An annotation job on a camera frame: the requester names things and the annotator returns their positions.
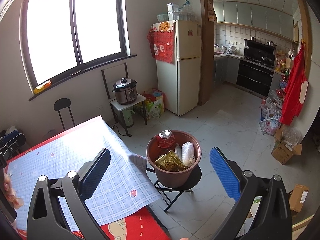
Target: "refrigerator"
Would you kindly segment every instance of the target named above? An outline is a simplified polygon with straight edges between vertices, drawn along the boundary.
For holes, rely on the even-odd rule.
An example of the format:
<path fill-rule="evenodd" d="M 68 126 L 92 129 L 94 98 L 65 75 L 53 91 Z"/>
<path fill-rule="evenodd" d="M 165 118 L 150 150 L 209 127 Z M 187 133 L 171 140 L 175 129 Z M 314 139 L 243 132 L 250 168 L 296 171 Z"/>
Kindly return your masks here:
<path fill-rule="evenodd" d="M 156 61 L 158 88 L 164 92 L 164 107 L 181 116 L 198 105 L 201 71 L 201 26 L 174 21 L 172 63 Z"/>

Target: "blue gripper pad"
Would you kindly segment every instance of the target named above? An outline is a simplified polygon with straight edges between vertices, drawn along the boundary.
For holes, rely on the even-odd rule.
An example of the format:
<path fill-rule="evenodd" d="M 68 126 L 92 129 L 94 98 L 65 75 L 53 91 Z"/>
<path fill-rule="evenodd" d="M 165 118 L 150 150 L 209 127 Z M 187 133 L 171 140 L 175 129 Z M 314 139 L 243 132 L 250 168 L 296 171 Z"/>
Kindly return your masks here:
<path fill-rule="evenodd" d="M 92 197 L 104 173 L 110 165 L 110 152 L 102 149 L 95 159 L 89 162 L 80 177 L 80 198 L 85 201 Z"/>
<path fill-rule="evenodd" d="M 240 198 L 240 182 L 232 169 L 229 167 L 227 160 L 219 153 L 216 148 L 210 151 L 210 163 L 217 173 L 225 191 L 230 198 L 238 201 Z"/>

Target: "tile floor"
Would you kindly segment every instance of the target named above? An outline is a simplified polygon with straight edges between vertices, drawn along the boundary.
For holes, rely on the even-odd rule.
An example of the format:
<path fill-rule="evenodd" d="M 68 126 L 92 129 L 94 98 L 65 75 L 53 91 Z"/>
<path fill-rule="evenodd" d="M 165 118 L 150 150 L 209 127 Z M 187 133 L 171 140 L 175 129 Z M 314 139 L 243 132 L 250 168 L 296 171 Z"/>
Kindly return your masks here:
<path fill-rule="evenodd" d="M 158 120 L 148 121 L 135 118 L 135 125 L 129 129 L 132 137 L 121 139 L 134 153 L 146 156 L 149 140 L 162 130 L 183 130 L 193 134 L 200 142 L 202 159 L 199 166 L 202 178 L 193 188 L 193 193 L 183 193 L 167 213 L 164 201 L 158 200 L 151 208 L 168 228 L 171 238 L 179 240 L 209 240 L 231 210 L 234 200 L 227 194 L 209 162 L 209 151 L 218 146 L 224 155 L 236 161 L 243 170 L 251 170 L 256 176 L 270 178 L 279 174 L 287 191 L 295 184 L 310 187 L 303 210 L 296 221 L 313 214 L 320 202 L 320 186 L 313 185 L 319 177 L 320 154 L 311 139 L 303 140 L 301 156 L 294 156 L 286 165 L 281 165 L 271 156 L 274 138 L 262 135 L 258 121 L 261 99 L 223 84 L 212 93 L 203 106 L 178 117 L 166 111 Z M 155 182 L 155 175 L 148 174 Z M 176 193 L 168 193 L 174 198 Z"/>

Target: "red cloth cover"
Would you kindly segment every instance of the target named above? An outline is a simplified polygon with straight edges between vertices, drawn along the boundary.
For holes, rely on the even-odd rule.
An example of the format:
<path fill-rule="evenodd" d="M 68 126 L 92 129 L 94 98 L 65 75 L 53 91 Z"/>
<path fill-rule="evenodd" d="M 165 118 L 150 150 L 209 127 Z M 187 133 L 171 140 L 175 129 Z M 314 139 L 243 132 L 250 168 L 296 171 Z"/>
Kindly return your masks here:
<path fill-rule="evenodd" d="M 151 54 L 156 60 L 172 63 L 174 45 L 174 21 L 154 24 L 149 30 L 147 39 Z"/>
<path fill-rule="evenodd" d="M 293 68 L 290 73 L 286 93 L 282 106 L 282 117 L 280 122 L 290 125 L 294 116 L 299 116 L 303 104 L 299 102 L 301 85 L 307 80 L 304 74 L 304 44 L 302 44 L 298 55 L 294 58 Z"/>
<path fill-rule="evenodd" d="M 170 240 L 146 207 L 126 217 L 125 225 L 127 231 L 126 240 Z M 120 227 L 120 230 L 122 229 L 119 225 L 114 225 L 113 228 L 117 229 L 117 227 Z M 109 224 L 101 226 L 101 229 L 111 240 L 115 240 L 115 237 L 110 233 Z M 26 231 L 18 229 L 18 232 L 23 240 L 27 240 Z M 72 233 L 83 238 L 80 231 Z"/>

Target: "oven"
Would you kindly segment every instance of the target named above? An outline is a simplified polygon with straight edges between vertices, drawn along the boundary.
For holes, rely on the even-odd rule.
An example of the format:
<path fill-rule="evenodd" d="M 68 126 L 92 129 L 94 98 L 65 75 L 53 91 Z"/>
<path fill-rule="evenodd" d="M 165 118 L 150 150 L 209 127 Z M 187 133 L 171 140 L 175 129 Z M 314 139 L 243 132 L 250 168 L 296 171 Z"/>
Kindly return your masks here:
<path fill-rule="evenodd" d="M 272 78 L 273 70 L 270 68 L 247 60 L 240 60 L 237 86 L 259 97 L 267 97 Z"/>

